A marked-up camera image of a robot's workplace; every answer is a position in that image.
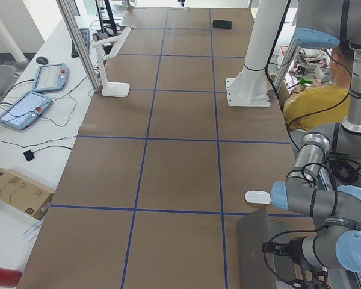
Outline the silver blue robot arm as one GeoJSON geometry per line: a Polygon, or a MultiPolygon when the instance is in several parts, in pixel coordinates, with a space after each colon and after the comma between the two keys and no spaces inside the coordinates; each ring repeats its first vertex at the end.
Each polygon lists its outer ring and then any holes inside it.
{"type": "Polygon", "coordinates": [[[319,181],[329,153],[361,156],[361,1],[300,1],[295,41],[310,49],[334,48],[347,40],[354,51],[350,70],[348,115],[341,122],[320,125],[306,133],[286,180],[271,189],[272,204],[321,222],[302,230],[289,243],[271,238],[264,254],[286,256],[303,276],[288,282],[293,288],[327,288],[329,269],[361,272],[361,188],[337,185],[334,177],[319,181]]]}

